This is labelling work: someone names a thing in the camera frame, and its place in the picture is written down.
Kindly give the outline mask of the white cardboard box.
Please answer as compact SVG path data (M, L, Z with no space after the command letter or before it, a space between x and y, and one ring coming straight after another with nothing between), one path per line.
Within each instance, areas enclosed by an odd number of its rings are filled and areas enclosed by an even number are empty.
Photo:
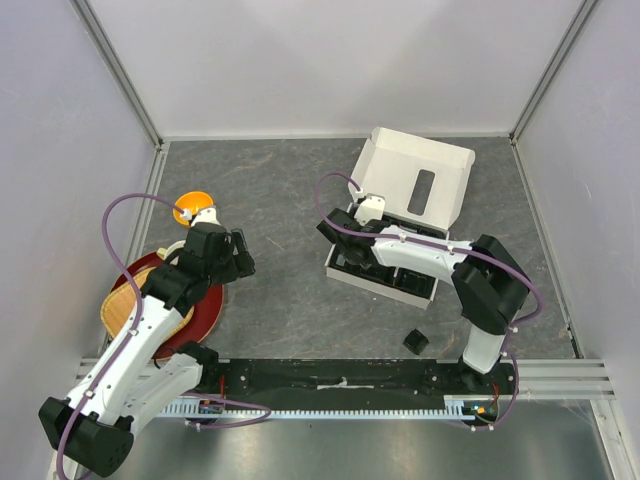
M449 234L474 161L471 149L378 127L352 171L350 205L378 195L386 202L384 215Z

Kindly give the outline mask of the black comb guard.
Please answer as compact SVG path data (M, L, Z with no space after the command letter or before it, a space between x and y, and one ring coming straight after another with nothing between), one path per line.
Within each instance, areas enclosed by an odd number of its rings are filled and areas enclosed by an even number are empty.
M428 345L428 338L418 329L411 330L403 340L403 346L417 356L421 355Z

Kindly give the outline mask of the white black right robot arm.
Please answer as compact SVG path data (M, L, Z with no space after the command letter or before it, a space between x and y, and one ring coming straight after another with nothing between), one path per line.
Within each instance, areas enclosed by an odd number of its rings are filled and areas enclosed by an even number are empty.
M361 225L355 215L334 209L317 230L343 264L367 279L390 285L395 273L414 276L417 286L428 277L455 289L461 315L471 324L458 381L467 392L483 392L494 381L510 324L533 285L504 246L494 237L450 241L424 235L387 220Z

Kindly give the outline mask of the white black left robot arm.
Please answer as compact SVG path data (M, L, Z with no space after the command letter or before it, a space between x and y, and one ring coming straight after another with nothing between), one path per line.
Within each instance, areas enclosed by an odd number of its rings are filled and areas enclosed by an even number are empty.
M119 333L89 373L62 399L38 412L56 452L58 478L72 460L88 475L108 477L124 462L136 435L176 397L208 393L219 382L218 355L196 341L182 344L145 381L140 373L190 310L215 287L249 277L255 262L244 234L215 221L191 225L142 285Z

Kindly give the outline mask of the red round tray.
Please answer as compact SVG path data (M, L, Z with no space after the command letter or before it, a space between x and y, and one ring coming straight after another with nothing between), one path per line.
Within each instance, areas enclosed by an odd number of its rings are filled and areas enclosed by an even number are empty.
M127 270L133 276L147 267L157 267L161 263L162 260L156 255L156 253L149 253L136 260L127 268ZM115 287L119 287L120 285L122 285L125 279L126 278L121 275L114 283L111 291ZM169 359L173 355L175 350L189 341L201 343L213 330L222 311L223 300L224 287L212 287L206 294L205 298L194 306L194 315L187 326L185 326L168 341L164 341L161 346L155 351L153 359Z

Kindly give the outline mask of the orange plastic bowl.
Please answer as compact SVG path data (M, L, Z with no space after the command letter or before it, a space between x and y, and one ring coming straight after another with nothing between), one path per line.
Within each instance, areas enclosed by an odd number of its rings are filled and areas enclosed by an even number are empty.
M190 191L176 200L173 216L180 225L188 226L201 210L214 204L214 199L208 193Z

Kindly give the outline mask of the black plastic tray insert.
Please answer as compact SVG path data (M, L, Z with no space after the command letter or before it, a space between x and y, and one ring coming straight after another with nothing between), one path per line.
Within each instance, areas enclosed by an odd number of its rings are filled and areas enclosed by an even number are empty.
M347 212L336 208L329 217L334 221L346 220L348 216L354 216L355 210L353 205L349 206ZM443 233L386 214L382 216L382 221L434 239L448 240L449 237L448 232ZM340 248L337 244L331 247L325 262L328 277L419 308L427 308L433 300L438 282L436 278L406 268L382 266L375 262L370 266L350 264Z

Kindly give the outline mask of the cream ceramic cup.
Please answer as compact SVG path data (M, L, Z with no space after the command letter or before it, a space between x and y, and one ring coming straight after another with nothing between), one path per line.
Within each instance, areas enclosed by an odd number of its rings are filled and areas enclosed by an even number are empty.
M185 244L185 240L176 241L176 242L174 242L172 245L170 245L167 248L159 248L156 251L156 255L161 260L166 260L172 253L174 253L177 250L183 248L184 244Z

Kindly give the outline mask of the woven bamboo tray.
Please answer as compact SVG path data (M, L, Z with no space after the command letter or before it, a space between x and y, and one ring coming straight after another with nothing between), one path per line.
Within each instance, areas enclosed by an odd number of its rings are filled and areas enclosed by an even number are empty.
M138 287L142 287L146 281L149 273L154 270L155 267L147 267L140 272L133 275L133 280ZM133 291L133 287L125 279L124 283L119 287L115 287L111 293L104 300L100 309L100 318L109 333L111 339L114 339L120 332L126 321L131 318L133 314L131 311L136 305L136 296ZM195 312L195 307L191 307L186 317L183 317L180 323L174 328L174 330L166 337L165 342L175 336L180 330L182 330L191 321Z

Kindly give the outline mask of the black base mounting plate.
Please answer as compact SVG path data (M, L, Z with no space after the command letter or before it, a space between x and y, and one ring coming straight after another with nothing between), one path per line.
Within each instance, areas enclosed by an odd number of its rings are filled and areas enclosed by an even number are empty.
M204 367L195 391L274 411L435 410L447 396L510 395L514 382L510 363L481 375L432 359L231 359Z

